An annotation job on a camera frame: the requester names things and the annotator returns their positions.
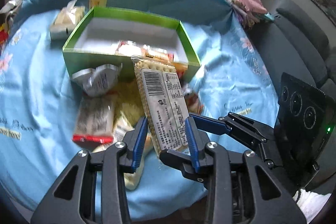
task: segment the plastic bag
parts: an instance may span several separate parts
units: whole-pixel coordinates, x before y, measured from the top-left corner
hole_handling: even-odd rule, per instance
[[[84,96],[80,103],[73,141],[88,149],[113,142],[115,95]]]
[[[139,45],[133,41],[120,41],[116,53],[126,56],[142,56],[162,61],[174,62],[173,53],[169,53],[167,50],[158,47]]]
[[[201,114],[204,105],[201,104],[198,95],[192,90],[188,83],[183,85],[182,92],[188,111],[196,114]]]
[[[72,75],[76,82],[90,97],[106,94],[118,82],[122,64],[117,67],[111,64],[102,65],[96,69],[83,69]]]
[[[130,125],[129,121],[126,119],[125,115],[121,115],[118,119],[118,121],[114,125],[113,129],[113,136],[114,140],[113,143],[122,141],[125,134],[128,131],[134,130],[134,128]],[[106,150],[108,147],[110,147],[112,143],[110,144],[103,144],[97,147],[93,152],[100,152]],[[140,162],[140,166],[137,168],[136,172],[133,174],[124,174],[124,179],[125,179],[125,187],[128,190],[135,190],[135,188],[138,186],[140,178],[142,176],[142,171],[144,167],[144,159],[146,155],[151,151],[153,148],[152,140],[150,135],[147,135],[143,153],[142,153],[142,158]]]
[[[72,0],[57,15],[49,27],[51,39],[66,39],[84,17],[84,6],[75,7],[77,0]]]
[[[189,113],[175,67],[146,59],[132,60],[157,156],[165,149],[185,150],[185,119]]]
[[[119,82],[111,92],[117,94],[114,124],[123,116],[132,127],[135,127],[140,117],[145,115],[137,81]]]
[[[15,7],[19,7],[23,0],[10,0],[4,7],[0,9],[0,14],[7,14],[9,11],[13,10]]]

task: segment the white cloth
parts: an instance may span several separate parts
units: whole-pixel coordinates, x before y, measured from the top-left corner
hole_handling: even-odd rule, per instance
[[[301,197],[297,202],[297,205],[306,217],[307,223],[312,221],[315,216],[322,210],[323,206],[327,203],[331,194],[320,195],[314,192],[306,192],[306,190],[301,189]],[[293,197],[296,200],[298,197],[298,192],[296,192]]]

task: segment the green box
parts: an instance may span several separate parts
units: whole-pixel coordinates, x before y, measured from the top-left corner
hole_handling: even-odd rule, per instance
[[[94,29],[94,24],[98,24],[97,28],[100,28],[102,25],[105,27],[104,29],[96,30]],[[123,28],[123,24],[132,27],[130,28],[129,35],[143,37],[143,39],[147,37],[149,40],[151,39],[149,33],[160,35],[160,30],[163,30],[163,33],[167,32],[167,35],[163,38],[155,37],[154,39],[157,41],[160,40],[160,43],[165,43],[165,41],[167,41],[167,44],[169,44],[169,35],[172,33],[172,30],[174,30],[176,32],[174,37],[180,41],[186,58],[188,59],[188,70],[183,76],[185,81],[190,81],[201,66],[197,53],[191,45],[190,38],[179,20],[137,10],[93,7],[80,21],[63,46],[63,57],[70,77],[72,74],[82,69],[96,68],[104,64],[119,66],[122,63],[123,68],[119,79],[130,80],[134,78],[134,67],[130,57],[115,55],[114,52],[106,53],[106,49],[109,49],[108,47],[105,47],[101,53],[97,52],[97,49],[92,50],[90,48],[75,47],[77,42],[81,42],[84,35],[88,37],[92,33],[96,33],[97,47],[98,45],[101,46],[104,40],[99,40],[99,36],[101,36],[102,33],[105,33],[105,36],[113,33],[118,37],[121,32],[118,30],[117,26],[120,25]],[[135,33],[135,29],[138,29],[142,34],[138,35]]]

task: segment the light blue bedsheet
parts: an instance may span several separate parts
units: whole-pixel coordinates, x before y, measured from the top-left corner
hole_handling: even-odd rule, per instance
[[[69,81],[64,41],[50,41],[48,27],[70,0],[24,0],[9,46],[0,58],[0,182],[20,204],[34,210],[59,173],[79,150],[71,141],[81,90]],[[78,0],[88,6],[88,0]],[[277,96],[263,62],[224,0],[108,0],[107,6],[137,9],[183,21],[202,66],[191,86],[204,103],[204,115],[229,111],[274,125]],[[229,150],[245,147],[210,134]],[[132,219],[164,217],[205,195],[201,183],[145,160],[140,184],[127,192]]]

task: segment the pink flower print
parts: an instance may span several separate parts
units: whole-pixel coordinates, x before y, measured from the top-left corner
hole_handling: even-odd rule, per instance
[[[11,61],[13,54],[6,54],[4,59],[0,60],[0,75],[3,71],[7,71],[9,67],[9,62]]]
[[[269,74],[268,74],[268,71],[267,71],[267,69],[266,69],[266,66],[265,66],[265,65],[263,65],[263,67],[262,67],[262,68],[264,69],[264,72],[265,72],[265,74],[266,74],[266,75],[269,75]]]
[[[240,41],[243,42],[243,48],[248,48],[249,52],[254,52],[252,43],[247,37],[240,38]]]

